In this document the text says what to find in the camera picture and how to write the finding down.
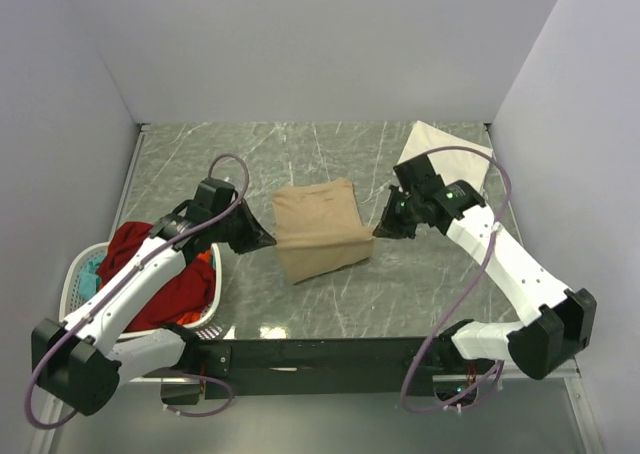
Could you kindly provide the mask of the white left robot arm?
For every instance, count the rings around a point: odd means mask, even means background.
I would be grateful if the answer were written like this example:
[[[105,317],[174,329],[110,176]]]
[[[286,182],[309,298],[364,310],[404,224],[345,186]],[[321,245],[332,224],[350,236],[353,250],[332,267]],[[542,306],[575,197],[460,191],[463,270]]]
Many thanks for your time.
[[[170,323],[122,343],[120,335],[148,302],[214,244],[245,254],[275,245],[236,189],[220,179],[200,182],[149,230],[137,252],[99,293],[62,321],[45,319],[31,334],[32,377],[85,416],[102,409],[123,384],[159,369],[179,376],[201,369],[201,338]]]

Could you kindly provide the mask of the beige t shirt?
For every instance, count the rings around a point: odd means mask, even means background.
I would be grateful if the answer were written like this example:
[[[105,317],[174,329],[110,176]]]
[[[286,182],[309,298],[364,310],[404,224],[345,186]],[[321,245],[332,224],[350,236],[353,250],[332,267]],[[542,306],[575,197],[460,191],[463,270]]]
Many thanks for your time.
[[[372,229],[361,221],[348,179],[280,188],[273,193],[272,207],[276,252],[291,284],[373,255]]]

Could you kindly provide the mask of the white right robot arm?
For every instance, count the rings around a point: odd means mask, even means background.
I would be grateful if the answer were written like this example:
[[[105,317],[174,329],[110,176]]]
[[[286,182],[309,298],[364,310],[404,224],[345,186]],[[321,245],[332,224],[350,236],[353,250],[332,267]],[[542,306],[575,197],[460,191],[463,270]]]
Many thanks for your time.
[[[572,290],[543,268],[503,227],[464,180],[446,184],[429,157],[395,166],[398,184],[374,236],[412,239],[420,224],[437,229],[483,267],[518,317],[511,323],[461,321],[438,337],[439,361],[460,373],[473,360],[509,361],[541,380],[590,342],[597,308],[586,289]]]

